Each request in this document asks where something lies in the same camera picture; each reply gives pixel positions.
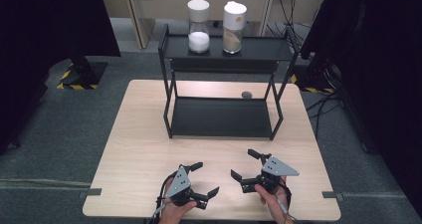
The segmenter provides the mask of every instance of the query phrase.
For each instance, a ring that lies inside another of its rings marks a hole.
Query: wooden table top
[[[264,95],[267,84],[178,81],[177,86],[181,96],[240,98],[242,92],[248,91],[257,98]],[[339,219],[336,199],[322,197],[332,187],[295,85],[287,85],[282,96],[284,120],[274,140],[169,138],[162,117],[165,102],[163,81],[130,82],[92,183],[91,188],[100,188],[102,193],[87,197],[85,215],[149,218],[164,179],[179,164],[202,161],[202,168],[189,173],[192,189],[206,194],[219,186],[220,191],[208,202],[206,210],[194,208],[185,215],[186,219],[272,220],[259,195],[242,193],[240,184],[230,175],[231,169],[243,178],[261,173],[261,162],[247,154],[248,148],[253,148],[271,153],[300,173],[287,179],[293,193],[290,214],[299,220]],[[268,98],[268,106],[270,117],[277,121],[274,99]]]

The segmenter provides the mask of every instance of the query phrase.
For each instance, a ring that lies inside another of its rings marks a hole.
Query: shelf top tier
[[[222,37],[211,36],[210,48],[202,54],[196,54],[189,50],[187,35],[167,35],[164,39],[163,57],[165,59],[277,62],[291,61],[293,58],[285,38],[244,37],[241,50],[235,54],[223,51]]]

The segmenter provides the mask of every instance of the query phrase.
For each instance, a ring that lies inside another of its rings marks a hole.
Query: white lid
[[[223,26],[230,30],[241,30],[245,25],[247,8],[241,3],[230,1],[224,6]]]
[[[189,19],[192,22],[205,22],[210,16],[210,4],[205,0],[191,0],[187,3]]]

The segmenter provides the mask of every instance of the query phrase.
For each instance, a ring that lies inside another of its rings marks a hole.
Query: human hand
[[[286,176],[282,176],[282,179],[286,183]],[[267,192],[267,190],[260,184],[255,185],[255,190],[261,196],[261,203],[263,205],[267,204],[268,209],[270,210],[271,216],[278,224],[293,223],[292,219],[287,215],[282,207],[279,205],[277,198],[279,198],[286,208],[288,208],[288,200],[285,189],[281,186],[277,187],[276,194],[272,195]]]
[[[165,183],[165,192],[167,192],[168,187],[170,186],[173,178],[170,178]],[[195,201],[190,201],[183,206],[174,205],[170,198],[165,198],[162,200],[162,203],[165,204],[164,209],[161,211],[161,218],[159,224],[177,224],[183,218],[186,212],[192,210],[196,206]]]

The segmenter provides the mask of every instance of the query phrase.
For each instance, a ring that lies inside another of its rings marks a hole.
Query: black shelf
[[[295,50],[293,54],[288,38]],[[241,51],[235,54],[224,52],[222,37],[211,36],[209,50],[196,54],[189,50],[187,35],[170,35],[168,26],[165,25],[158,45],[158,54],[167,94],[164,121],[168,136],[265,137],[273,140],[283,121],[280,98],[292,74],[298,53],[299,48],[289,28],[283,38],[245,37]],[[170,83],[167,79],[165,60],[170,61]],[[289,61],[290,64],[277,91],[274,76],[280,61]],[[261,99],[180,97],[176,73],[267,74],[269,83]],[[168,112],[173,93],[175,101],[170,123]],[[279,117],[274,126],[271,126],[267,107],[267,97],[270,94],[276,101]]]
[[[269,137],[265,100],[181,98],[174,105],[173,135]]]

